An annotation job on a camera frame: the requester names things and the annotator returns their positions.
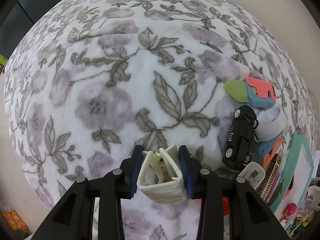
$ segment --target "mint green frame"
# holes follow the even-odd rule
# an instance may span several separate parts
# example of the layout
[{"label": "mint green frame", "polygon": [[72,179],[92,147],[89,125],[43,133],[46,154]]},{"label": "mint green frame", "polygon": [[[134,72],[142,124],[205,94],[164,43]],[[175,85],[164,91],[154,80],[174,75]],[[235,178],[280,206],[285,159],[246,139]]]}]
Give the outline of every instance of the mint green frame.
[{"label": "mint green frame", "polygon": [[[303,133],[294,134],[292,136],[292,143],[291,143],[291,147],[289,150],[287,162],[285,163],[284,170],[283,170],[282,175],[279,179],[279,182],[281,182],[283,180],[282,194],[279,194],[278,198],[270,206],[270,209],[273,213],[276,212],[278,206],[280,205],[280,203],[284,197],[285,192],[289,188],[293,173],[297,167],[297,163],[298,163],[298,159],[299,159],[299,155],[300,155],[300,150],[301,150],[301,145],[303,145],[306,150],[307,158],[310,163],[311,169],[310,169],[310,174],[309,174],[308,180],[306,182],[306,186],[303,190],[303,194],[301,195],[301,198],[297,204],[298,208],[300,207],[301,202],[303,201],[303,198],[308,190],[309,184],[311,182],[312,172],[314,169],[313,159],[312,159],[310,148],[309,148],[309,145],[308,145],[308,142],[306,140],[305,135]],[[289,224],[290,223],[286,224],[284,226],[284,229],[286,229],[289,226]]]}]

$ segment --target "white plush blanket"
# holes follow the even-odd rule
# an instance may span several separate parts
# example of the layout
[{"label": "white plush blanket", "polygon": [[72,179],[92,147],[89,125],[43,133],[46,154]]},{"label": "white plush blanket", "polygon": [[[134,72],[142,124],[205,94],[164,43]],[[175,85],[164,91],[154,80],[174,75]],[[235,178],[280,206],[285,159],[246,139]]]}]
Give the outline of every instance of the white plush blanket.
[{"label": "white plush blanket", "polygon": [[[146,150],[187,145],[204,167],[230,177],[221,149],[240,104],[223,82],[246,75],[276,86],[289,123],[282,166],[294,133],[305,133],[314,152],[317,120],[303,79],[240,6],[63,0],[32,27],[6,66],[12,145],[48,209],[77,176],[104,176],[135,144]],[[195,239],[200,203],[156,205],[137,192],[122,202],[126,239]],[[94,237],[97,219],[95,212]]]}]

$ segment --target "black toy car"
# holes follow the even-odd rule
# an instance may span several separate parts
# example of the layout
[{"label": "black toy car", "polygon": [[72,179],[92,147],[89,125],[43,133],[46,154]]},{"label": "black toy car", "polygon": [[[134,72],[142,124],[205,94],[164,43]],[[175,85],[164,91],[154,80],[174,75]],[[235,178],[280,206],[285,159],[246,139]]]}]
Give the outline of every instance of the black toy car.
[{"label": "black toy car", "polygon": [[227,138],[222,162],[229,168],[242,171],[252,160],[255,150],[255,129],[259,122],[254,110],[247,106],[240,106],[232,121]]}]

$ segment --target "white floor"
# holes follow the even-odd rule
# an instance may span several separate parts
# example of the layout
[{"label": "white floor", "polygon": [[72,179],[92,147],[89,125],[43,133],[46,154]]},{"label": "white floor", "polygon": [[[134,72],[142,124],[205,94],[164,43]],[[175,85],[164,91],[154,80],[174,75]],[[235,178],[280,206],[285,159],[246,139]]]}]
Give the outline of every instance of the white floor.
[{"label": "white floor", "polygon": [[[253,14],[287,50],[320,102],[320,30],[300,0],[233,0]],[[11,146],[4,117],[3,78],[0,76],[0,203],[15,208],[34,232],[46,217],[30,188]]]}]

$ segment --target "white plastic claw clip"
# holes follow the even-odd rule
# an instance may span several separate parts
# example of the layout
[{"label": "white plastic claw clip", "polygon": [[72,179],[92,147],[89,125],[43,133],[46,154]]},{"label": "white plastic claw clip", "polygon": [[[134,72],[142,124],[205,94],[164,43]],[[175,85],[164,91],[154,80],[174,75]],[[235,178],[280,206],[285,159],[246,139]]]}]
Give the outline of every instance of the white plastic claw clip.
[{"label": "white plastic claw clip", "polygon": [[138,176],[138,188],[157,204],[180,202],[187,198],[176,145],[167,149],[142,151],[145,159]]}]

